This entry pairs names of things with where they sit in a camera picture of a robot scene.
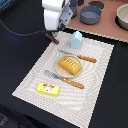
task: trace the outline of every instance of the placemat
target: placemat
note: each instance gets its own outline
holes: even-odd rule
[[[114,46],[83,37],[81,49],[72,49],[71,37],[72,34],[60,31],[56,37],[60,43],[58,45],[53,42],[49,44],[12,95],[80,128],[87,128]],[[81,60],[82,72],[78,77],[72,79],[83,84],[84,89],[79,89],[58,79],[51,79],[43,74],[44,69],[56,73],[55,62],[58,57],[63,56],[58,49],[97,59],[96,63]],[[36,88],[39,82],[60,86],[58,97],[38,93]]]

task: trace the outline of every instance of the fork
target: fork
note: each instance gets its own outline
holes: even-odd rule
[[[67,79],[67,78],[60,77],[60,76],[56,75],[55,73],[50,72],[50,71],[48,71],[48,70],[44,70],[44,71],[43,71],[43,74],[46,75],[46,76],[48,76],[48,77],[50,77],[50,78],[53,78],[53,79],[60,79],[60,80],[62,80],[63,82],[68,83],[68,84],[71,84],[71,85],[73,85],[73,86],[75,86],[75,87],[78,87],[78,88],[81,88],[81,89],[84,88],[84,86],[83,86],[82,84],[77,83],[77,82],[74,82],[74,81],[69,80],[69,79]]]

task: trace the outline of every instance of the black tabletop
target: black tabletop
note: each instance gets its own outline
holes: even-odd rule
[[[45,30],[42,0],[14,0],[0,13],[0,18],[4,25],[15,33],[28,34]],[[51,113],[12,96],[16,87],[49,45],[50,40],[44,34],[45,32],[39,32],[26,37],[16,36],[0,24],[0,104],[28,115],[51,128],[77,128]],[[127,128],[128,44],[87,33],[82,35],[114,45],[89,128]]]

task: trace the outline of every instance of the table surface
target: table surface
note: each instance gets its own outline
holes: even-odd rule
[[[110,0],[100,0],[104,4],[104,8],[101,9],[101,19],[98,23],[93,25],[87,25],[80,21],[80,10],[86,6],[85,2],[83,5],[78,6],[77,15],[71,19],[68,24],[68,28],[79,29],[86,33],[91,33],[98,36],[103,36],[110,39],[121,40],[128,42],[128,31],[118,26],[117,9],[125,5],[123,2],[116,2]]]
[[[16,33],[44,30],[41,0],[15,0],[0,13],[3,23]],[[45,33],[20,37],[0,24],[0,104],[28,115],[51,128],[77,128],[73,124],[12,96],[50,43]],[[82,33],[83,37],[114,45],[89,128],[128,126],[128,44]]]

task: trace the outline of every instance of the dish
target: dish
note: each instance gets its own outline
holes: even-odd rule
[[[128,4],[122,5],[117,9],[119,24],[128,30]]]
[[[65,69],[63,69],[61,66],[59,66],[59,62],[64,59],[65,57],[68,57],[69,59],[73,60],[74,62],[78,63],[79,65],[81,65],[82,67],[82,63],[80,61],[80,59],[76,56],[73,56],[73,55],[64,55],[64,56],[61,56],[59,57],[56,62],[55,62],[55,70],[57,72],[57,74],[61,77],[64,77],[64,78],[74,78],[74,77],[77,77],[81,71],[79,73],[77,73],[76,75],[72,75],[70,74],[68,71],[66,71]]]

